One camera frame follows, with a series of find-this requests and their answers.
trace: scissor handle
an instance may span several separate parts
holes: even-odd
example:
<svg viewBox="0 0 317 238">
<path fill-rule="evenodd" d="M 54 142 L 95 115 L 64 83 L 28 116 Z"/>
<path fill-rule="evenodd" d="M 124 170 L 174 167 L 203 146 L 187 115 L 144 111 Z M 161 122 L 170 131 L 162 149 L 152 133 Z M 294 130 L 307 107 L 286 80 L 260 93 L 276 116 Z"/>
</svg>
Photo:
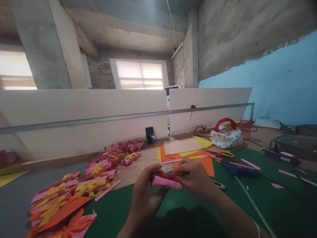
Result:
<svg viewBox="0 0 317 238">
<path fill-rule="evenodd" d="M 223 157 L 227 158 L 234 158 L 234 154 L 228 152 L 228 151 L 219 151 L 217 154 L 222 155 Z"/>
</svg>

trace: red handle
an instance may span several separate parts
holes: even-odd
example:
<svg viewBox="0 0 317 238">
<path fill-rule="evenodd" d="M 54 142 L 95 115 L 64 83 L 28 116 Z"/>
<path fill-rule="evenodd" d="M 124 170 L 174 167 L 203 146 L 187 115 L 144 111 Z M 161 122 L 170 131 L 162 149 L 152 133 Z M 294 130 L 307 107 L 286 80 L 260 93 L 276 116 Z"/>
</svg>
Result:
<svg viewBox="0 0 317 238">
<path fill-rule="evenodd" d="M 216 128 L 215 128 L 215 132 L 218 132 L 219 133 L 219 126 L 221 125 L 221 123 L 224 123 L 226 121 L 229 121 L 231 123 L 231 128 L 233 130 L 236 130 L 237 129 L 237 125 L 236 123 L 234 122 L 234 120 L 230 119 L 230 118 L 224 118 L 224 119 L 221 119 L 217 122 L 217 125 L 216 125 Z"/>
</svg>

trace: blue wall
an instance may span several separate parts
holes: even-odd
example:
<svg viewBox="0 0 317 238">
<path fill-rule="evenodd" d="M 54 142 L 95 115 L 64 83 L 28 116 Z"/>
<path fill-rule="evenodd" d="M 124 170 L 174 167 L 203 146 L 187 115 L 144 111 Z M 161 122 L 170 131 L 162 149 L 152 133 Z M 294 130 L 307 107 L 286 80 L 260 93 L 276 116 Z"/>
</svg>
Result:
<svg viewBox="0 0 317 238">
<path fill-rule="evenodd" d="M 249 102 L 255 102 L 254 119 L 317 124 L 317 31 L 297 44 L 205 79 L 199 87 L 253 87 Z M 250 106 L 244 119 L 250 119 Z"/>
</svg>

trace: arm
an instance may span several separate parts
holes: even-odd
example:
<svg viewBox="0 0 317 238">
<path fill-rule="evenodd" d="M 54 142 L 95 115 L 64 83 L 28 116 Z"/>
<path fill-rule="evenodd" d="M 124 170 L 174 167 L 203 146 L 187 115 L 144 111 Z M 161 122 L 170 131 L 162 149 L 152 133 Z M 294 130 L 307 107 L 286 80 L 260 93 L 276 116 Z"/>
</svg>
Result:
<svg viewBox="0 0 317 238">
<path fill-rule="evenodd" d="M 176 180 L 186 189 L 213 205 L 224 222 L 228 224 L 227 229 L 233 237 L 259 237 L 254 220 L 214 184 L 201 163 L 184 158 L 173 173 L 190 174 L 189 179 L 178 176 Z M 261 237 L 271 237 L 260 226 L 259 228 Z"/>
<path fill-rule="evenodd" d="M 164 173 L 161 167 L 159 164 L 146 167 L 135 182 L 130 213 L 117 238 L 137 236 L 145 221 L 158 212 L 169 189 L 162 187 L 155 196 L 152 196 L 147 190 L 147 185 L 152 173 Z"/>
</svg>

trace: glass jar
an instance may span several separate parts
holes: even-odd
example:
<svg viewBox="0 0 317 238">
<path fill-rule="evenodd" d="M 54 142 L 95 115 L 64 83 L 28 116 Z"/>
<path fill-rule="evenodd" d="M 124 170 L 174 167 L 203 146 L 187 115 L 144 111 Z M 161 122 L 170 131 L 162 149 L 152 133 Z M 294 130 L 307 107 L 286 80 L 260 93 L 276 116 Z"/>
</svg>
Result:
<svg viewBox="0 0 317 238">
<path fill-rule="evenodd" d="M 252 127 L 251 121 L 249 121 L 249 120 L 240 121 L 240 131 L 242 132 L 244 140 L 251 139 L 251 127 Z"/>
</svg>

